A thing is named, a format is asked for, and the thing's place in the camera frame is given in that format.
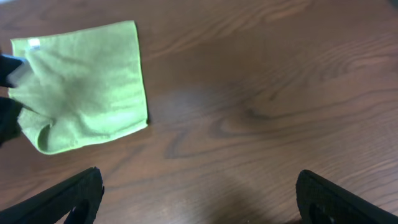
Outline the light green cloth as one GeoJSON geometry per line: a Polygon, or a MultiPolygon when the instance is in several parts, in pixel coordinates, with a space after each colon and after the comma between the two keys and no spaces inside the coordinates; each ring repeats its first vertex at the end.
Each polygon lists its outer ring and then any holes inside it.
{"type": "Polygon", "coordinates": [[[147,126],[136,24],[12,39],[28,69],[9,96],[22,132],[42,154],[101,144],[147,126]]]}

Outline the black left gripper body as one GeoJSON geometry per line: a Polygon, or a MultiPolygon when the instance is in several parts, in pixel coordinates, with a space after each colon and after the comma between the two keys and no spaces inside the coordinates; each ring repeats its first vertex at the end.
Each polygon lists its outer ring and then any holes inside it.
{"type": "Polygon", "coordinates": [[[21,109],[19,102],[1,97],[1,144],[20,135],[21,128],[17,120],[21,109]]]}

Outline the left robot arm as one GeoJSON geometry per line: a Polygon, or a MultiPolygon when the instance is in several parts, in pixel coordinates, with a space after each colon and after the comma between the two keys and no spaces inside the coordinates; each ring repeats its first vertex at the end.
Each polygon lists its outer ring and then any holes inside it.
{"type": "MultiPolygon", "coordinates": [[[[29,69],[24,58],[1,54],[1,87],[15,88],[29,69]]],[[[22,104],[11,98],[1,97],[1,145],[18,137],[20,127],[17,123],[22,104]]]]}

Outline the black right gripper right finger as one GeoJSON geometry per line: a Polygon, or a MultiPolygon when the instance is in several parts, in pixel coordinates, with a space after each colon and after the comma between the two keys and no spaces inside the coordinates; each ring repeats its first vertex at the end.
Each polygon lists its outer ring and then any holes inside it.
{"type": "Polygon", "coordinates": [[[295,189],[302,223],[397,224],[397,216],[310,170],[299,173],[295,189]]]}

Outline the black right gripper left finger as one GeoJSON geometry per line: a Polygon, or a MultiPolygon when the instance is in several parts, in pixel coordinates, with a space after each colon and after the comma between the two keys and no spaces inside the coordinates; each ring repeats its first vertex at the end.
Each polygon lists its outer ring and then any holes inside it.
{"type": "Polygon", "coordinates": [[[93,223],[104,194],[97,167],[1,211],[1,223],[93,223]]]}

